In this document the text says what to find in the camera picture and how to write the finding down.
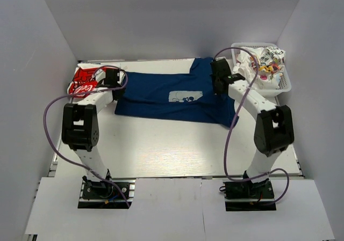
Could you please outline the blue t-shirt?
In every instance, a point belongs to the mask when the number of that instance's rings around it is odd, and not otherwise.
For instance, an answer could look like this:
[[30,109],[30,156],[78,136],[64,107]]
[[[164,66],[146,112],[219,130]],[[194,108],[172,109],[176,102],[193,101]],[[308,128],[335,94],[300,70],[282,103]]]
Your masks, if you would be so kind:
[[194,59],[187,74],[128,72],[125,93],[114,113],[230,127],[235,116],[234,100],[226,94],[214,94],[212,60]]

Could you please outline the white printed t-shirt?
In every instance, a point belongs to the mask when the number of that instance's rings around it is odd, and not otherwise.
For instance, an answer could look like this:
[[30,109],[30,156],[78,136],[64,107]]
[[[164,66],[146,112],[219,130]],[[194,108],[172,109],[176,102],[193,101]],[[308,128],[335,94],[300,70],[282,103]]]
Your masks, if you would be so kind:
[[285,51],[278,47],[250,48],[243,46],[244,50],[235,57],[232,73],[241,74],[250,83],[256,74],[256,64],[259,72],[253,88],[260,90],[274,90],[279,88],[279,83],[285,71]]

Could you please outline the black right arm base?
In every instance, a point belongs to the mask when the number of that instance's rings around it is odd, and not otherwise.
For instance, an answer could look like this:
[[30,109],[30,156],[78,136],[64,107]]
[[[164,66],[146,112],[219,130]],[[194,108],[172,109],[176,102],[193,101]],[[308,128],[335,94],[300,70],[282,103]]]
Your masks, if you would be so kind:
[[271,181],[263,183],[224,182],[219,188],[224,194],[226,211],[276,211]]

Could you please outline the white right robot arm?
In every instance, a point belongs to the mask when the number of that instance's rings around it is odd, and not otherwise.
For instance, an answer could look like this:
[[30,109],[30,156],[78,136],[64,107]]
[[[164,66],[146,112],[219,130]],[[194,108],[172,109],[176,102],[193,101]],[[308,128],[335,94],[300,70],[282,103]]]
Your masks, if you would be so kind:
[[214,93],[227,94],[239,102],[238,108],[244,107],[256,122],[256,152],[244,172],[245,181],[253,184],[265,182],[276,159],[294,142],[291,109],[268,101],[249,86],[244,76],[232,74],[226,59],[214,60],[210,65]]

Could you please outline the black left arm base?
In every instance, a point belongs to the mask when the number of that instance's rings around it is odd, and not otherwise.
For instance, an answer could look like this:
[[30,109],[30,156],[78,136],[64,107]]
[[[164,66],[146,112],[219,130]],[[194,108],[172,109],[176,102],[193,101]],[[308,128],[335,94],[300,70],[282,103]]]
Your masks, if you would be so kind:
[[[135,180],[114,182],[131,205],[134,198]],[[85,181],[81,185],[78,209],[129,209],[120,192],[110,184]]]

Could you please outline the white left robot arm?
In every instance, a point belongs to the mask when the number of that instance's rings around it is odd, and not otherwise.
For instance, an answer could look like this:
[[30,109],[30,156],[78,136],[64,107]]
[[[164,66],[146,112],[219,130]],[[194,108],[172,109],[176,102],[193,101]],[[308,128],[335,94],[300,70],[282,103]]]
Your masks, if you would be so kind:
[[127,83],[126,74],[119,67],[101,66],[97,72],[100,71],[105,77],[94,90],[81,94],[81,100],[66,104],[62,119],[62,141],[77,154],[90,182],[111,179],[97,148],[100,138],[97,116],[107,105],[123,96]]

